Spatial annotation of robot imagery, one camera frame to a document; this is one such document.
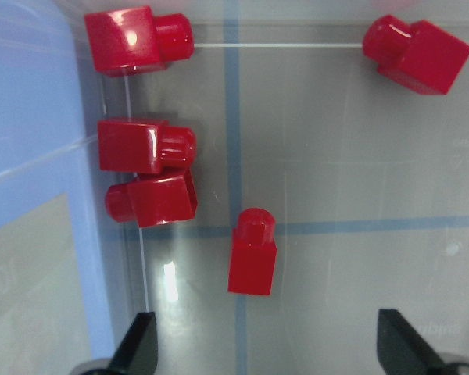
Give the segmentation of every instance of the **red peg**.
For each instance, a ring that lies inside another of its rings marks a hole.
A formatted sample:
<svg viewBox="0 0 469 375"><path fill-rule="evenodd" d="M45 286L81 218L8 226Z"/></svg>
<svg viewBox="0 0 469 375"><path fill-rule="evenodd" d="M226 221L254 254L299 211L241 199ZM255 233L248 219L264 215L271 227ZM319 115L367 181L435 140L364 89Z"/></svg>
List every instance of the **red peg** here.
<svg viewBox="0 0 469 375"><path fill-rule="evenodd" d="M423 95L445 95L469 57L469 45L422 20L411 25L394 16L375 21L363 53L377 71Z"/></svg>
<svg viewBox="0 0 469 375"><path fill-rule="evenodd" d="M159 174L188 168L196 157L196 137L165 120L111 119L98 122L101 170Z"/></svg>
<svg viewBox="0 0 469 375"><path fill-rule="evenodd" d="M95 69L110 77L164 70L195 46L182 14L154 17L148 6L85 15Z"/></svg>
<svg viewBox="0 0 469 375"><path fill-rule="evenodd" d="M106 193L106 210L118 223L137 220L139 227L195 217L195 186L189 169L164 170L159 176L139 175Z"/></svg>
<svg viewBox="0 0 469 375"><path fill-rule="evenodd" d="M270 295L276 263L273 216L264 209L247 209L233 230L227 289L244 295Z"/></svg>

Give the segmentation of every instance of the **gray surface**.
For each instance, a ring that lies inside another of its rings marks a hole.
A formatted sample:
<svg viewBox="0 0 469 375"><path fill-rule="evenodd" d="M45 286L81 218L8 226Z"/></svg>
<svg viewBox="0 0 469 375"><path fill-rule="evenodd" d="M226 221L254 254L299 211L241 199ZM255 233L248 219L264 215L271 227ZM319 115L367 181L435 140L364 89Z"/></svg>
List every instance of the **gray surface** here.
<svg viewBox="0 0 469 375"><path fill-rule="evenodd" d="M242 28L243 42L263 42L262 29ZM313 32L281 27L270 43L278 33L308 42ZM280 224L273 294L246 300L248 373L380 374L381 307L400 309L437 351L469 357L469 224L417 229L421 218L469 216L469 63L450 95L422 97L376 74L357 47L266 44L238 54L242 206L269 209ZM244 350L235 345L244 332L236 297L226 291L233 98L224 97L224 58L206 46L188 63L129 80L133 115L166 116L199 138L197 217L142 232L159 373L236 373ZM349 220L397 219L414 226L344 229ZM323 223L339 227L296 230Z"/></svg>

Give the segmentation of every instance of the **red cube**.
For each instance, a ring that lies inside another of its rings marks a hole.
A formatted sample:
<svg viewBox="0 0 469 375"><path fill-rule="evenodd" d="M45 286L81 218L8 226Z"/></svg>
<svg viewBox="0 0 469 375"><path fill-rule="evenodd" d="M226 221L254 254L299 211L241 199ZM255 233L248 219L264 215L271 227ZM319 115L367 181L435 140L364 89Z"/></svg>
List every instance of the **red cube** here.
<svg viewBox="0 0 469 375"><path fill-rule="evenodd" d="M195 185L189 169L164 170L159 176L139 175L106 193L106 210L119 223L137 220L139 227L195 217Z"/></svg>
<svg viewBox="0 0 469 375"><path fill-rule="evenodd" d="M277 248L273 216L264 209L251 208L238 218L227 289L244 295L270 295Z"/></svg>
<svg viewBox="0 0 469 375"><path fill-rule="evenodd" d="M445 95L469 58L469 45L422 20L409 25L394 16L375 21L363 39L378 72L423 95Z"/></svg>
<svg viewBox="0 0 469 375"><path fill-rule="evenodd" d="M182 14L154 17L148 6L85 15L95 69L110 77L164 70L195 49Z"/></svg>

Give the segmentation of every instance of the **plastic container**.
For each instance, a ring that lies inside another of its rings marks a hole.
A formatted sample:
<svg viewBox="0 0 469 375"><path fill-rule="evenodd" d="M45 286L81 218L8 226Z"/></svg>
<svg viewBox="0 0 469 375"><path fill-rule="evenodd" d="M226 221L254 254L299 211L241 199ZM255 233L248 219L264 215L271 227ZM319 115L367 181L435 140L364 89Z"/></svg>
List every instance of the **plastic container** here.
<svg viewBox="0 0 469 375"><path fill-rule="evenodd" d="M97 74L83 15L145 4L190 18L192 59ZM380 308L469 357L469 61L447 96L386 80L360 45L386 13L469 43L450 0L0 2L0 374L109 357L146 309L157 374L381 374ZM194 130L193 221L106 215L129 177L98 169L105 116ZM227 293L253 206L278 223L267 298Z"/></svg>

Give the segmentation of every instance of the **plastic toy block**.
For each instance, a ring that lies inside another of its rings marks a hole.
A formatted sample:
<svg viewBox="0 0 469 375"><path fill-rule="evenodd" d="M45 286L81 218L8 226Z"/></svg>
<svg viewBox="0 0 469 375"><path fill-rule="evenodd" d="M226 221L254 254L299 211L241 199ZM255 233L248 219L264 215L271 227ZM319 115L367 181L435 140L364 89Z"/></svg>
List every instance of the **plastic toy block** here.
<svg viewBox="0 0 469 375"><path fill-rule="evenodd" d="M159 176L138 175L106 193L106 210L118 223L138 222L139 227L189 220L195 217L195 186L189 169L164 170Z"/></svg>
<svg viewBox="0 0 469 375"><path fill-rule="evenodd" d="M188 168L196 157L196 137L165 120L111 119L98 122L101 170L160 174Z"/></svg>
<svg viewBox="0 0 469 375"><path fill-rule="evenodd" d="M85 15L95 69L110 77L164 70L195 46L182 14L154 17L148 6Z"/></svg>
<svg viewBox="0 0 469 375"><path fill-rule="evenodd" d="M244 295L270 295L277 248L273 216L251 208L238 217L233 230L231 264L227 289Z"/></svg>
<svg viewBox="0 0 469 375"><path fill-rule="evenodd" d="M469 58L469 45L426 20L409 25L388 15L368 29L363 53L406 88L445 95Z"/></svg>

